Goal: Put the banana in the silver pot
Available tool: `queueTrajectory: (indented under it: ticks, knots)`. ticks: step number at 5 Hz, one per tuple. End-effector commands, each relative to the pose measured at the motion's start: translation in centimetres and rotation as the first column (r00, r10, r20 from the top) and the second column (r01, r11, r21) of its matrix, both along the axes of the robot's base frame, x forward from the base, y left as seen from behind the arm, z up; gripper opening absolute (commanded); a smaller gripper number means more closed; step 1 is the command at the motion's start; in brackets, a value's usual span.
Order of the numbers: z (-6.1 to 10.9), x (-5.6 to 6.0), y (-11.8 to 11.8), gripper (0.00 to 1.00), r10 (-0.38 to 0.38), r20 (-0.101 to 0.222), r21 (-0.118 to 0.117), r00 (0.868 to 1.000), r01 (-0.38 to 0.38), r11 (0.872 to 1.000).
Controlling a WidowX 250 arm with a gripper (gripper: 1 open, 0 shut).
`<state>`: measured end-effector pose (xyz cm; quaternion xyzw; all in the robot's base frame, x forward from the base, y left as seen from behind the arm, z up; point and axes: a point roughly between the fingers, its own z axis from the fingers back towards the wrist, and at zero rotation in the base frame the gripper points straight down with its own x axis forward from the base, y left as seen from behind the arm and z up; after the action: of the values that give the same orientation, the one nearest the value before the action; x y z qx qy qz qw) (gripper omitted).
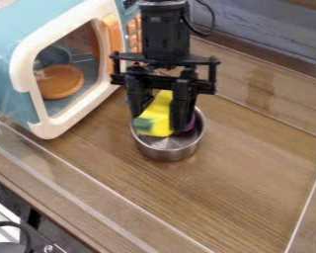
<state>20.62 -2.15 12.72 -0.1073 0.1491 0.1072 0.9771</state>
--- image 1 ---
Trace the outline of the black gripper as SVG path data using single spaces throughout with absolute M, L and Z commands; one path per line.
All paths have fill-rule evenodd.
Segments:
M 190 53 L 190 32 L 207 37 L 213 31 L 198 30 L 191 24 L 187 0 L 141 0 L 138 5 L 142 11 L 143 51 L 115 51 L 111 54 L 113 83 L 125 85 L 127 82 L 129 104 L 137 118 L 155 98 L 154 90 L 141 77 L 150 80 L 154 89 L 167 89 L 162 78 L 147 72 L 177 66 L 190 70 L 191 74 L 182 75 L 185 79 L 178 79 L 173 84 L 170 103 L 171 127 L 186 130 L 194 118 L 197 93 L 217 92 L 217 66 L 221 64 L 217 57 L 206 58 Z

